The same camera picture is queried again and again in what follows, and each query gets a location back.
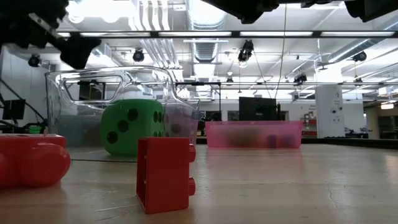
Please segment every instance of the ceiling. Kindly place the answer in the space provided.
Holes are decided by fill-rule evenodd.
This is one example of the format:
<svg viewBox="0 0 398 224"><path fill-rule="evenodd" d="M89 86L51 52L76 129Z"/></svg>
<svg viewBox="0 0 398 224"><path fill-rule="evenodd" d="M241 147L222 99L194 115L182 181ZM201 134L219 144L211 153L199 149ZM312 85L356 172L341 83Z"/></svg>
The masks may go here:
<svg viewBox="0 0 398 224"><path fill-rule="evenodd" d="M96 12L93 10L82 12L86 17L81 23L75 24L66 18L62 23L59 32L71 30L80 31L111 31L111 30L131 30L129 26L130 1L96 1ZM187 30L187 12L184 0L169 1L169 24L172 30ZM102 14L113 11L120 18L114 23L105 22ZM149 8L149 21L152 19L152 11ZM278 9L264 13L253 24L242 24L237 18L227 15L224 30L382 30L382 26L396 18L398 21L398 11L375 19L368 23L362 23L360 19L353 19L340 2L319 5L310 9L300 9L297 4L280 6ZM237 62L237 52L242 47L245 39L223 39L228 43L220 44L217 65L215 68L214 80L225 81L227 72L232 72L235 82L261 82L262 76L268 82L278 82L282 77L292 81L297 72L292 70L299 65L307 62L313 64L309 59L319 58L320 55L327 55L342 47L350 44L355 39L253 39L255 54L248 60L246 68L240 68ZM153 61L146 55L143 62L137 63L132 59L132 54L136 48L143 48L139 39L103 39L112 49L112 58L121 65L153 65ZM183 39L174 39L174 47L178 60L183 68L183 77L190 78L194 76L192 69L192 54L190 44L183 43ZM60 63L59 54L52 52L51 48L41 51L41 56L45 60L53 63ZM398 58L398 39L387 39L373 47L365 50L368 59L365 62L359 62L354 68L353 61L342 61L338 64L341 68L343 80L352 81L353 77L370 72L378 71L386 66L396 63ZM22 54L28 54L32 50L21 50ZM283 56L283 65L281 68L281 56ZM314 80L315 69L306 71L308 81ZM367 79L367 82L380 82L391 78L398 73L395 70L381 73L378 76Z"/></svg>

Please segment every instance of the ceiling duct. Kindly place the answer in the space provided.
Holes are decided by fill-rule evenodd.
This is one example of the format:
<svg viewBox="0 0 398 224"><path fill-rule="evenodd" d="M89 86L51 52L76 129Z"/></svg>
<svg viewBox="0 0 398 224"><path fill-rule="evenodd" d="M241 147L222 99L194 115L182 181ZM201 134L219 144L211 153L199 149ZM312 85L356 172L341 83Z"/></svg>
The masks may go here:
<svg viewBox="0 0 398 224"><path fill-rule="evenodd" d="M386 30L386 31L398 30L398 16L394 16L392 19L388 20L383 25L377 27L374 30ZM382 42L385 39L386 38L370 38L370 39L355 40L355 41L351 42L350 44L344 46L343 48L337 50L336 52L322 57L321 62L323 62L323 63L320 63L319 66L321 66L322 64L328 65L331 63L338 63L338 62L341 62L348 58L351 58L351 57L363 52L364 50L375 46L376 44ZM318 57L319 56L316 55L316 56L312 57L311 59L314 60ZM304 72L306 70L313 68L314 65L315 64L311 61L304 62L303 64L301 64L301 66L295 68L289 74L294 73L295 71L299 70L300 68L301 68L301 71Z"/></svg>
<svg viewBox="0 0 398 224"><path fill-rule="evenodd" d="M222 30L226 21L226 13L201 0L185 0L190 30ZM219 43L192 43L193 71L199 77L211 77L215 71L213 62L218 53Z"/></svg>

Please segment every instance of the wooden table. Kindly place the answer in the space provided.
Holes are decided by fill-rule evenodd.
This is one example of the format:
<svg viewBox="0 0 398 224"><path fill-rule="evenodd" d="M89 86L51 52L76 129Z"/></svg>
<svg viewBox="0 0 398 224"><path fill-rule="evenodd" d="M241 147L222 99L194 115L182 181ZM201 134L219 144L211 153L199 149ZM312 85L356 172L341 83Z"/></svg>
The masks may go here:
<svg viewBox="0 0 398 224"><path fill-rule="evenodd" d="M73 162L58 186L0 192L0 223L398 223L398 151L197 149L187 210L145 215L136 164Z"/></svg>

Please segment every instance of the cable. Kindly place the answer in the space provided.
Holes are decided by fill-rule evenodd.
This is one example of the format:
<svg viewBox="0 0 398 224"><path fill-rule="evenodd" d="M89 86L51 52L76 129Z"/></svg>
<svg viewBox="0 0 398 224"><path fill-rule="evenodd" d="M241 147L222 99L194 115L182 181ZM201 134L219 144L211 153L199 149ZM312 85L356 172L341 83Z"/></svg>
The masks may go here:
<svg viewBox="0 0 398 224"><path fill-rule="evenodd" d="M276 86L276 92L275 92L275 99L276 99L276 95L278 94L278 89L279 89L279 84L280 84L280 80L282 79L282 68L284 65L284 53L285 53L285 40L286 40L286 20L287 20L287 4L285 4L285 24L284 24L284 41L282 44L282 58L280 59L280 71L279 71L279 81L278 81L278 85Z"/></svg>
<svg viewBox="0 0 398 224"><path fill-rule="evenodd" d="M14 95L16 95L20 100L23 100L23 98L18 95L18 93L16 93L2 78L0 78L0 82L9 90L11 91L11 93L13 93ZM33 106L31 106L30 104L28 104L28 102L25 102L26 106L28 106L30 109L32 109L33 112L35 112L43 121L45 121L44 117L35 109L33 108Z"/></svg>
<svg viewBox="0 0 398 224"><path fill-rule="evenodd" d="M257 55L256 55L254 49L253 49L253 54L254 54L254 57L256 58L257 66L259 67L259 71L260 71L260 75L261 75L261 77L262 77L262 81L264 81L264 84L266 85L266 89L267 89L269 98L272 99L272 96L271 96L271 94L269 93L269 90L268 90L268 86L267 86L266 79L265 79L264 76L262 75L262 71L261 71L261 68L260 68L260 64L259 64L259 61L258 61L258 59L257 59Z"/></svg>

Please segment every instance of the translucent pink storage container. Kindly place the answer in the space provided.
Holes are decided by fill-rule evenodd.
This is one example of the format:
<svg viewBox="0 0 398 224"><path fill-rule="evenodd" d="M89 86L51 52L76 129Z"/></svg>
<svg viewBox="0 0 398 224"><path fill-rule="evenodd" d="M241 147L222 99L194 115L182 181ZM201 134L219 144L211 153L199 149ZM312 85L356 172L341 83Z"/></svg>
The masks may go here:
<svg viewBox="0 0 398 224"><path fill-rule="evenodd" d="M302 121L209 121L209 147L299 148Z"/></svg>

